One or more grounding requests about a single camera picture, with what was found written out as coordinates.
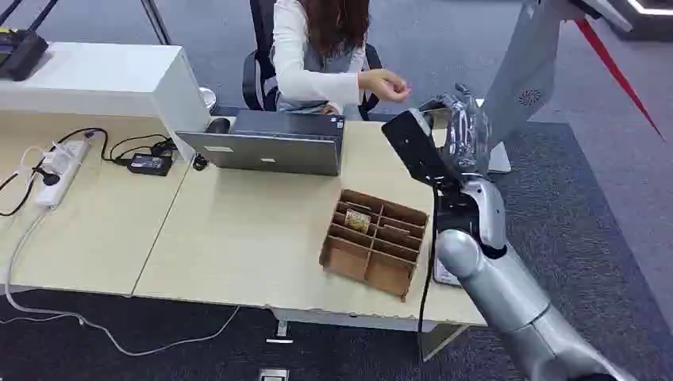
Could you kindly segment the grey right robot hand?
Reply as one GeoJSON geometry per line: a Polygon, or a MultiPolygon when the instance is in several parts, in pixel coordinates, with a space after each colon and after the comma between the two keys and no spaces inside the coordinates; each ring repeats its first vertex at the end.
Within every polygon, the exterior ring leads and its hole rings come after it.
{"type": "Polygon", "coordinates": [[[483,108],[462,84],[385,123],[382,132],[417,181],[458,191],[486,173],[491,127],[483,108]]]}

